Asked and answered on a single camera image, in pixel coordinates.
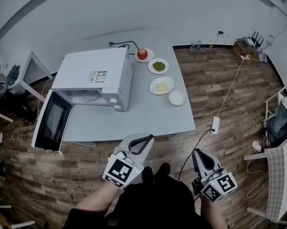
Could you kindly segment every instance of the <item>microwave top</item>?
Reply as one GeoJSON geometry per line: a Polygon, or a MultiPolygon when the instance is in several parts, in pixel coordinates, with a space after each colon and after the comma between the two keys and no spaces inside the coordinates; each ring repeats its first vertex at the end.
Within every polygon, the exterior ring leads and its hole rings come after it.
{"type": "Polygon", "coordinates": [[[127,48],[69,53],[51,88],[119,88],[127,56],[127,48]]]}

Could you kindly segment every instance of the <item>white sneaker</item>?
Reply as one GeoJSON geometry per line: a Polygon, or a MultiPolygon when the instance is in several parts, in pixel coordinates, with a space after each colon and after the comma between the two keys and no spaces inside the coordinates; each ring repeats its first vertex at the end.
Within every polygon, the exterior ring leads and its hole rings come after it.
{"type": "Polygon", "coordinates": [[[0,144],[2,143],[2,138],[3,138],[4,134],[3,132],[0,133],[0,144]]]}
{"type": "Polygon", "coordinates": [[[266,146],[268,147],[268,148],[270,148],[271,147],[271,142],[269,141],[269,139],[268,139],[268,137],[267,137],[267,134],[268,134],[268,131],[266,131],[266,146]]]}

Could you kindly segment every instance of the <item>open microwave door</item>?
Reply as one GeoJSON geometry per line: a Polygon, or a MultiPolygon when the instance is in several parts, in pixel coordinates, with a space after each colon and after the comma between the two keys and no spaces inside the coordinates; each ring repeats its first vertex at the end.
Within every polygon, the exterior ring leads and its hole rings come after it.
{"type": "Polygon", "coordinates": [[[59,151],[72,104],[49,90],[38,117],[32,147],[59,151]]]}

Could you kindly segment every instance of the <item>plate with yellow food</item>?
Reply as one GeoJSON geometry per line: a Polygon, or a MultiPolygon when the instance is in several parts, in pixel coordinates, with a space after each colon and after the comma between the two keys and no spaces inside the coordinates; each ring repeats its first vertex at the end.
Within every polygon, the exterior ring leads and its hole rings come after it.
{"type": "Polygon", "coordinates": [[[163,76],[151,82],[150,91],[155,95],[163,95],[170,92],[174,85],[174,80],[171,77],[163,76]]]}
{"type": "Polygon", "coordinates": [[[169,64],[164,59],[152,59],[148,63],[148,69],[154,74],[164,74],[169,70],[169,64]]]}

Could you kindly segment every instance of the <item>gray curved stripe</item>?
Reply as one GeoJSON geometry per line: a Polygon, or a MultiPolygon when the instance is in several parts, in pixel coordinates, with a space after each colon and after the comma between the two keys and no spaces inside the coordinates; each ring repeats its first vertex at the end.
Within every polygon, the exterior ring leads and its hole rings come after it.
{"type": "Polygon", "coordinates": [[[36,7],[40,6],[47,0],[30,0],[23,7],[20,8],[0,29],[0,40],[4,37],[4,35],[22,18],[24,18],[27,14],[29,14],[36,7]]]}

